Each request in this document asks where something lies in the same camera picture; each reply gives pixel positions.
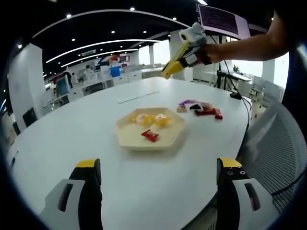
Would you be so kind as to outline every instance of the hand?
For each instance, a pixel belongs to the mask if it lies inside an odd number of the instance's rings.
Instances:
[[[221,57],[220,51],[219,51],[219,45],[217,44],[206,44],[203,47],[203,50],[208,55],[210,61],[212,63],[219,63],[223,61],[223,58]]]

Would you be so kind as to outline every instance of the monitor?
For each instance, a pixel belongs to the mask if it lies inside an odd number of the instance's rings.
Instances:
[[[119,56],[119,60],[120,60],[120,62],[128,62],[128,61],[130,61],[130,58],[129,58],[128,55]]]
[[[205,30],[238,39],[250,37],[247,21],[233,13],[211,6],[198,5],[199,21]]]
[[[70,90],[67,76],[61,77],[57,80],[57,89],[60,96],[67,94]]]

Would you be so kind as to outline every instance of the ceiling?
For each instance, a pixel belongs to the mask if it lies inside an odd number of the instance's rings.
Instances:
[[[247,19],[248,23],[268,27],[272,10],[266,9],[256,0],[206,0],[209,6],[233,12]],[[43,49],[43,69],[47,76],[50,72],[60,72],[65,69],[62,65],[80,59],[78,54],[98,49],[97,52],[109,52],[120,49],[127,49],[136,42],[121,42],[93,46],[59,57],[46,63],[47,60],[69,50],[119,39],[146,39],[162,32],[183,29],[184,26],[154,16],[132,13],[132,12],[101,12],[87,14],[70,18],[61,22],[32,39],[40,30],[62,20],[67,14],[76,15],[83,12],[102,9],[130,9],[134,7],[137,11],[144,11],[159,14],[168,18],[176,17],[177,21],[192,25],[197,21],[196,0],[38,0],[23,1],[20,8],[35,9],[32,12],[19,11],[21,18],[19,33],[22,39],[21,44],[29,42]],[[167,35],[158,37],[157,40],[167,39]]]

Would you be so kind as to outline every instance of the office chair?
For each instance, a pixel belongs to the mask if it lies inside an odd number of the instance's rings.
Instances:
[[[271,98],[269,108],[247,130],[240,159],[248,175],[273,194],[281,213],[306,167],[307,147],[296,120],[279,101]]]

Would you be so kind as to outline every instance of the ceiling light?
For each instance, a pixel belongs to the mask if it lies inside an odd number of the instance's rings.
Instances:
[[[2,105],[1,105],[0,110],[2,110],[2,107],[3,107],[3,105],[4,105],[5,103],[6,103],[6,99],[4,99],[4,101],[3,101]]]
[[[116,51],[111,51],[111,52],[105,52],[105,53],[100,53],[100,54],[96,54],[96,55],[91,55],[91,56],[88,56],[88,57],[83,57],[83,58],[81,58],[79,60],[72,61],[70,63],[67,63],[67,64],[61,66],[61,67],[64,67],[66,65],[70,65],[72,63],[75,63],[75,62],[78,62],[78,61],[82,61],[82,60],[85,60],[85,59],[88,59],[88,58],[93,58],[93,57],[104,55],[104,54],[122,53],[122,52],[125,52],[125,51],[138,51],[138,49],[123,49],[123,50],[116,50]]]
[[[208,5],[204,0],[197,0],[202,5]]]
[[[108,43],[115,43],[115,42],[161,42],[159,40],[150,40],[150,39],[122,39],[122,40],[113,40],[113,41],[107,41],[107,42],[99,42],[99,43],[94,43],[94,44],[91,44],[91,45],[87,45],[87,46],[82,46],[82,47],[79,47],[79,48],[76,48],[76,49],[72,49],[70,51],[67,51],[65,53],[62,53],[60,55],[57,55],[56,57],[53,57],[52,59],[46,61],[46,63],[49,63],[63,55],[66,55],[66,54],[69,54],[71,52],[74,52],[74,51],[77,51],[79,49],[84,49],[84,48],[88,48],[88,47],[91,47],[91,46],[97,46],[97,45],[102,45],[102,44],[108,44]]]

